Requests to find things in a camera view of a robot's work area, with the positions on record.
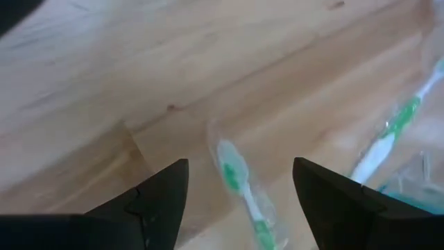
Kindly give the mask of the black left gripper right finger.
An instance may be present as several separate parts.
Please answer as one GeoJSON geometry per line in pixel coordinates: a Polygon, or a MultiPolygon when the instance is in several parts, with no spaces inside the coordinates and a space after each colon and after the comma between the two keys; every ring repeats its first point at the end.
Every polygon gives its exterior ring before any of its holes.
{"type": "Polygon", "coordinates": [[[428,250],[434,218],[306,158],[295,158],[293,182],[320,250],[428,250]]]}

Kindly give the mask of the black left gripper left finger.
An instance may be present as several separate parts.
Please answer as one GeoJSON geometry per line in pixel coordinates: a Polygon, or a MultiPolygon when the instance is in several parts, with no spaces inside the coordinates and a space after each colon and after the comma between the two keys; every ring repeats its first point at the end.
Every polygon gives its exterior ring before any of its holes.
{"type": "Polygon", "coordinates": [[[173,250],[185,210],[189,161],[179,159],[87,212],[99,224],[85,250],[173,250]]]}

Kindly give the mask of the green toothbrush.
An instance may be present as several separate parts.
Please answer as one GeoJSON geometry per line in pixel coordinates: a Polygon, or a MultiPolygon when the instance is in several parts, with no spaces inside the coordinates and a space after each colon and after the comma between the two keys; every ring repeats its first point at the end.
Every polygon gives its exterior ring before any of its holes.
{"type": "Polygon", "coordinates": [[[255,250],[287,250],[290,246],[287,229],[281,225],[275,205],[240,150],[222,133],[217,120],[208,121],[206,133],[212,160],[228,192],[244,204],[255,250]]]}
{"type": "Polygon", "coordinates": [[[443,79],[444,56],[435,63],[425,84],[386,121],[384,128],[355,164],[350,174],[351,180],[364,184],[374,174],[393,150],[403,130],[412,122],[426,95],[443,79]]]}

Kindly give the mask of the blue mouthwash bottle white cap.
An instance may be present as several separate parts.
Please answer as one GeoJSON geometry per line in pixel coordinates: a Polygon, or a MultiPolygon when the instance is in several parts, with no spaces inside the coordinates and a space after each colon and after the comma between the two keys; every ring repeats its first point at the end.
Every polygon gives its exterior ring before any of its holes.
{"type": "Polygon", "coordinates": [[[433,205],[431,202],[421,201],[416,198],[411,198],[407,195],[400,194],[398,192],[388,192],[388,191],[386,191],[385,187],[380,188],[379,192],[381,192],[382,194],[385,194],[388,197],[391,197],[391,198],[397,199],[399,201],[402,201],[404,203],[407,203],[410,206],[419,208],[421,210],[425,210],[429,213],[432,213],[435,215],[444,215],[444,205],[433,205]]]}

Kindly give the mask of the clear acrylic organizer box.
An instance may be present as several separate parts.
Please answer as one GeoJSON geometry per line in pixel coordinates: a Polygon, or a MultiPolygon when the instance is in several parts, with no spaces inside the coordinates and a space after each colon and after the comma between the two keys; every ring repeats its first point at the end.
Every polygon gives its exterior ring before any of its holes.
{"type": "Polygon", "coordinates": [[[444,154],[421,151],[381,184],[388,192],[398,192],[411,198],[444,205],[444,154]]]}

